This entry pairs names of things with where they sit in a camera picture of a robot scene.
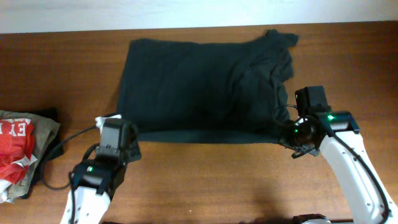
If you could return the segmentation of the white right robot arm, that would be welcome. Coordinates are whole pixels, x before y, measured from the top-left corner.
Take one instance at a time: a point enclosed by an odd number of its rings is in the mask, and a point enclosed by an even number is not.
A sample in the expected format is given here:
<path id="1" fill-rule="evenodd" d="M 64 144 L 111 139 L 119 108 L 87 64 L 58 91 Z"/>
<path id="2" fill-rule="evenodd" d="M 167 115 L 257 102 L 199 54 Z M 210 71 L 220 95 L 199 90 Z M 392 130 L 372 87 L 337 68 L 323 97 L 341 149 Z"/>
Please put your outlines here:
<path id="1" fill-rule="evenodd" d="M 397 223 L 397 205 L 382 184 L 366 152 L 351 113 L 321 112 L 281 124 L 280 145 L 294 159 L 322 155 L 333 170 L 354 223 Z"/>

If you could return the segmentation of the dark green t-shirt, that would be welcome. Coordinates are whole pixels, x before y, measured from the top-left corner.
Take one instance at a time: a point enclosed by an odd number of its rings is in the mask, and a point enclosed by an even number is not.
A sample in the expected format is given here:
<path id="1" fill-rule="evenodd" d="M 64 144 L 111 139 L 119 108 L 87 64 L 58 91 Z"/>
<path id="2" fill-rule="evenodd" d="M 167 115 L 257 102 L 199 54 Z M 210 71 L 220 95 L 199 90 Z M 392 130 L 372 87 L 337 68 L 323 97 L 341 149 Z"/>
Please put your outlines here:
<path id="1" fill-rule="evenodd" d="M 243 43 L 133 40 L 116 111 L 141 141 L 277 143 L 298 40 L 277 30 Z"/>

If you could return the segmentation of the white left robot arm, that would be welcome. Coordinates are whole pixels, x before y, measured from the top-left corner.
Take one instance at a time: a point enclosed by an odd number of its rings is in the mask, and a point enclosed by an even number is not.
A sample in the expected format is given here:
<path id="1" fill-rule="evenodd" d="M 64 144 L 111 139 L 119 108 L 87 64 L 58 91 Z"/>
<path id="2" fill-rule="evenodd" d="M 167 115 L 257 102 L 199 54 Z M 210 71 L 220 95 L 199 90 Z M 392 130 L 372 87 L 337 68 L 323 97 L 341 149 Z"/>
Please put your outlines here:
<path id="1" fill-rule="evenodd" d="M 95 118 L 100 141 L 90 146 L 68 174 L 70 191 L 61 222 L 99 223 L 127 166 L 141 159 L 138 128 L 120 114 Z"/>

